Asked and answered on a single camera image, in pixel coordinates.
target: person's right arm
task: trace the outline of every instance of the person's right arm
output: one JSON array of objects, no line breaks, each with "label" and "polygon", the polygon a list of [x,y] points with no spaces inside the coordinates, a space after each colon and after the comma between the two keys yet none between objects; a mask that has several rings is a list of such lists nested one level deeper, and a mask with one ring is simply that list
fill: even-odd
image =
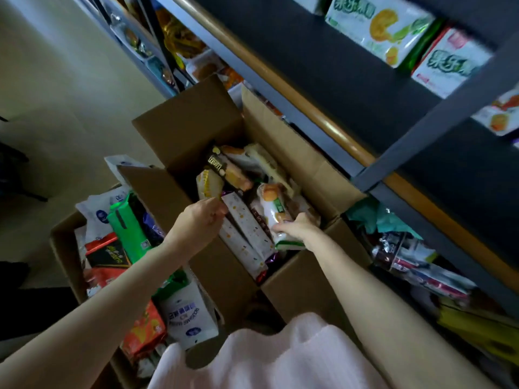
[{"label": "person's right arm", "polygon": [[385,284],[300,214],[276,230],[302,239],[341,302],[362,345],[398,389],[496,388]]}]

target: open cardboard box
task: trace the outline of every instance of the open cardboard box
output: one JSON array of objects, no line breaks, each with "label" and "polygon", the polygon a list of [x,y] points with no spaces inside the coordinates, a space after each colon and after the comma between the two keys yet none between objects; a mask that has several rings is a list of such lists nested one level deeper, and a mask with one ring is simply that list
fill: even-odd
[{"label": "open cardboard box", "polygon": [[[214,76],[133,121],[166,169],[122,166],[119,171],[156,223],[169,231],[185,207],[198,199],[195,177],[204,166],[202,152],[211,141],[237,146],[259,142],[302,187],[322,215],[325,232],[360,265],[370,264],[367,252],[339,217],[364,194],[253,93],[245,87],[242,91],[243,116]],[[87,300],[87,284],[74,229],[85,223],[74,212],[52,229],[50,238],[79,302]],[[189,265],[229,328],[240,326],[247,304],[261,289],[286,322],[313,311],[354,338],[333,289],[309,251],[297,253],[260,288],[219,238]],[[143,386],[145,381],[135,377],[122,351],[117,350],[110,363],[125,389]]]}]

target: tile floor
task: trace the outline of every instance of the tile floor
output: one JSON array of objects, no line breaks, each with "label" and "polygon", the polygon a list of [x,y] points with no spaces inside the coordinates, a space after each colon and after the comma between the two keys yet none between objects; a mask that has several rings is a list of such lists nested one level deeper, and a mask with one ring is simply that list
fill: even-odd
[{"label": "tile floor", "polygon": [[157,157],[131,120],[164,101],[73,0],[0,0],[0,141],[30,162],[26,187],[48,203],[0,198],[2,260],[27,261],[26,287],[66,285],[50,228],[116,181],[103,157]]}]

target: person's left arm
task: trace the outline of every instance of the person's left arm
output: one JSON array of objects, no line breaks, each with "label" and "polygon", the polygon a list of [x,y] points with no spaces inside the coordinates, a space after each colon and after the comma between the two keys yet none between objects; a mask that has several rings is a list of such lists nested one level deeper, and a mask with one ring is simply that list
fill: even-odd
[{"label": "person's left arm", "polygon": [[188,206],[159,247],[1,363],[0,388],[90,388],[152,294],[216,237],[226,212],[216,198]]}]

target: person's left hand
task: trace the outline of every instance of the person's left hand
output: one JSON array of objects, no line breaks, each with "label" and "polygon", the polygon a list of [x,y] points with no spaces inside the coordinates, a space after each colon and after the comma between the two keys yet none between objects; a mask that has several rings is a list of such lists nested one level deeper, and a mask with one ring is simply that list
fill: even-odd
[{"label": "person's left hand", "polygon": [[191,259],[218,235],[227,212],[227,206],[218,198],[189,205],[180,213],[160,246],[166,250],[179,250]]}]

